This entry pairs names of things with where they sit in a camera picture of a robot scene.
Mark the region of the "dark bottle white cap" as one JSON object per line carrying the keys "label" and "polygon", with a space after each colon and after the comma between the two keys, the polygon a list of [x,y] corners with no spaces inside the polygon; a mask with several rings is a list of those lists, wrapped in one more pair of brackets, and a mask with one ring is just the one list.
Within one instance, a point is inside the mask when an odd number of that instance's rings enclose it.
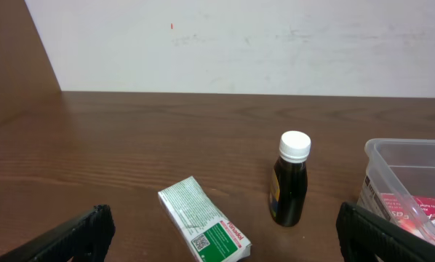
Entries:
{"label": "dark bottle white cap", "polygon": [[308,190],[310,150],[311,139],[304,132],[287,131],[280,138],[268,195],[271,217],[280,226],[291,227],[300,221]]}

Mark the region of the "clear plastic container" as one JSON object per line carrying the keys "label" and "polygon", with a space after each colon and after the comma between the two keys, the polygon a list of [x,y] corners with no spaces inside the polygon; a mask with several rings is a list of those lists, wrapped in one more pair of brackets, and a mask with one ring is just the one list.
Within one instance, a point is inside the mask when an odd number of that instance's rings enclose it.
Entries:
{"label": "clear plastic container", "polygon": [[435,140],[375,138],[357,204],[435,245]]}

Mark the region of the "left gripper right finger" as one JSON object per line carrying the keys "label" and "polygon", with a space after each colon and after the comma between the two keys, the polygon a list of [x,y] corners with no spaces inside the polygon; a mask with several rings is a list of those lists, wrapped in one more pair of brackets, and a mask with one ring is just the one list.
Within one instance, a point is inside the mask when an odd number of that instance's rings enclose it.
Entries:
{"label": "left gripper right finger", "polygon": [[342,203],[336,229],[345,262],[435,262],[435,245],[354,203]]}

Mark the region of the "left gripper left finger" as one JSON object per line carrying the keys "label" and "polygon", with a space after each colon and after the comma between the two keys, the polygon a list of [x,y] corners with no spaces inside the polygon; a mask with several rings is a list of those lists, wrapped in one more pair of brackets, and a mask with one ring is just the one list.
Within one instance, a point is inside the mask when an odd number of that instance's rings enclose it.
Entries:
{"label": "left gripper left finger", "polygon": [[96,205],[0,255],[0,262],[103,262],[115,230],[110,206]]}

